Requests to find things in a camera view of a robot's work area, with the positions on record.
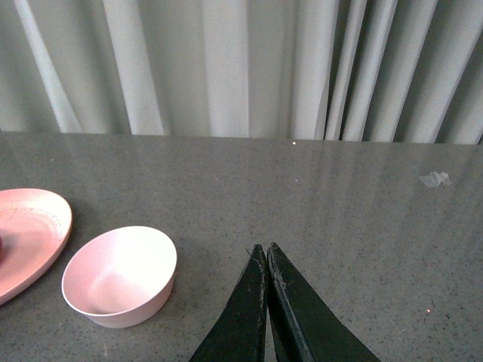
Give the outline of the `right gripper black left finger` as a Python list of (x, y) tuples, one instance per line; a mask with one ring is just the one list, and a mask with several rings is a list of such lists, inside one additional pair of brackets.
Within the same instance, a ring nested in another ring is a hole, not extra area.
[(268, 266), (256, 244), (221, 315), (191, 361), (264, 361)]

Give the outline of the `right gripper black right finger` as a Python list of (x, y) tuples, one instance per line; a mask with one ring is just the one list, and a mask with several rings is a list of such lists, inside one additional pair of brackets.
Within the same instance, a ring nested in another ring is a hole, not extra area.
[(276, 360), (379, 360), (337, 319), (276, 243), (267, 250), (267, 262)]

